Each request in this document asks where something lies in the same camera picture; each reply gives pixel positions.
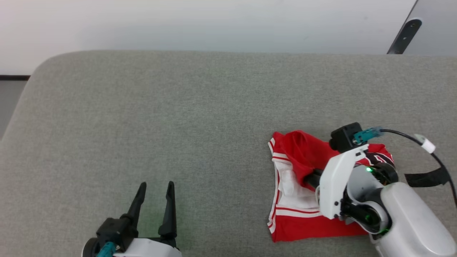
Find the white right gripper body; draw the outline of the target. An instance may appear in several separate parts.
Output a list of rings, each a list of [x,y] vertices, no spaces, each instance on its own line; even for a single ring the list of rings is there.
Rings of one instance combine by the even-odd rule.
[[[389,153],[370,152],[369,147],[361,145],[330,158],[320,177],[319,206],[324,217],[381,234],[392,225],[381,191],[398,182],[398,174]]]

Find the grey panel with dark edge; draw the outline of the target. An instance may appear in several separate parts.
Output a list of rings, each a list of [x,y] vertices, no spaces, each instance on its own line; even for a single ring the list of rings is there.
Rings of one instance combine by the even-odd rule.
[[[422,25],[403,54],[457,56],[457,0],[416,0],[404,24],[413,19]]]

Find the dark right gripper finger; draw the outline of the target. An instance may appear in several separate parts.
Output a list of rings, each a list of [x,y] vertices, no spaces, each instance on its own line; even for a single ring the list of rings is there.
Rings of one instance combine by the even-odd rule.
[[[303,178],[304,187],[307,189],[317,189],[323,170],[315,168],[313,172]]]

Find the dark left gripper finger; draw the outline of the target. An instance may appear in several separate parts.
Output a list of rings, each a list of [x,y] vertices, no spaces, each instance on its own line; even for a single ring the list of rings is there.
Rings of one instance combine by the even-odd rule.
[[[172,247],[176,247],[177,237],[177,217],[176,217],[176,194],[175,184],[173,181],[169,181],[167,192],[165,194],[166,207],[162,225],[158,229],[160,240],[162,243],[168,244]]]
[[[120,217],[120,218],[127,218],[130,221],[130,225],[135,229],[137,229],[137,225],[138,225],[138,221],[139,221],[139,214],[141,211],[141,206],[144,202],[146,189],[147,189],[147,183],[142,182],[130,205],[129,210],[127,211],[127,213],[122,214]]]

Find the red and white jersey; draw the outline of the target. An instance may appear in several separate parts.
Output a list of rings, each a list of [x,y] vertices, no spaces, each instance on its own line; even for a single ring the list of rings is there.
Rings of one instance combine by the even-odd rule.
[[[315,169],[323,170],[338,152],[328,142],[301,130],[274,132],[268,147],[275,172],[275,195],[268,220],[272,240],[366,235],[357,223],[330,220],[320,212],[315,189],[304,182]]]

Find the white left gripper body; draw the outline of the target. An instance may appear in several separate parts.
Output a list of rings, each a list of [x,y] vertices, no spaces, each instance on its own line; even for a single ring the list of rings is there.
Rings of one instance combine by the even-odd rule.
[[[121,257],[182,257],[182,253],[167,244],[147,238],[135,238]]]

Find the black oblong door bracket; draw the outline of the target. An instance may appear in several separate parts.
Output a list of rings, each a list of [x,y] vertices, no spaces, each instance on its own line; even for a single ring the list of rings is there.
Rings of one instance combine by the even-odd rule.
[[[394,39],[392,45],[387,51],[387,54],[403,54],[418,30],[421,28],[421,25],[421,19],[407,21]]]

